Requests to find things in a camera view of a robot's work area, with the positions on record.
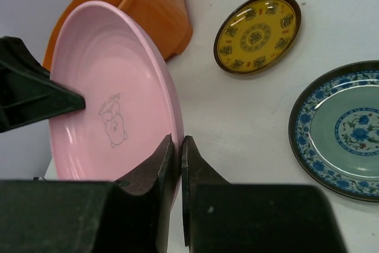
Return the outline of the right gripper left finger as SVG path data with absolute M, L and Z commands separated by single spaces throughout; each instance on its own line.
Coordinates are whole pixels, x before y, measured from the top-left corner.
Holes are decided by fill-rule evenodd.
M 114 182 L 1 181 L 2 252 L 166 252 L 174 144 Z

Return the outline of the pink round plate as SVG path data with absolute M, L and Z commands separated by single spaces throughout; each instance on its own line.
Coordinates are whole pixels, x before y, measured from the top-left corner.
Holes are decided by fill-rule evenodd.
M 61 180 L 117 180 L 184 126 L 169 69 L 154 42 L 127 14 L 103 1 L 76 7 L 53 52 L 50 77 L 85 99 L 85 109 L 49 121 Z

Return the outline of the yellow patterned round plate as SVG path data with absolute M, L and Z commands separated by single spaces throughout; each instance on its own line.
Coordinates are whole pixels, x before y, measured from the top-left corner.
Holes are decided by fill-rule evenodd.
M 231 74 L 267 69 L 291 48 L 301 20 L 296 0 L 248 0 L 220 26 L 214 40 L 214 59 Z

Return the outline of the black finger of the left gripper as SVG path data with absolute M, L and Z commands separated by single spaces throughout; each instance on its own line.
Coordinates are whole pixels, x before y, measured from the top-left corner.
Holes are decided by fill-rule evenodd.
M 50 79 L 17 37 L 1 37 L 1 132 L 85 108 L 85 99 Z

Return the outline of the orange plastic bin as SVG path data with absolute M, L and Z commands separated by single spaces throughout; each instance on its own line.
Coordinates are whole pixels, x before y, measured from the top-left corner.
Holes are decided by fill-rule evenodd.
M 68 15 L 80 4 L 91 0 L 72 0 L 53 29 L 45 52 L 43 67 L 50 69 L 59 31 Z M 99 0 L 129 15 L 153 40 L 164 59 L 180 55 L 188 46 L 193 29 L 185 0 Z

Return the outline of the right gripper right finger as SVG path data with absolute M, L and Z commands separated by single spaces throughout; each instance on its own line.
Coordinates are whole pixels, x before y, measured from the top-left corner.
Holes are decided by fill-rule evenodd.
M 319 188 L 232 184 L 205 161 L 191 136 L 182 145 L 182 216 L 191 252 L 346 252 Z

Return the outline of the blue floral round plate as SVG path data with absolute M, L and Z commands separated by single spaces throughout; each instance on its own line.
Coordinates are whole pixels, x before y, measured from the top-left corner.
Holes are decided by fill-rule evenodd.
M 378 61 L 314 80 L 291 110 L 288 136 L 298 163 L 322 186 L 378 202 Z

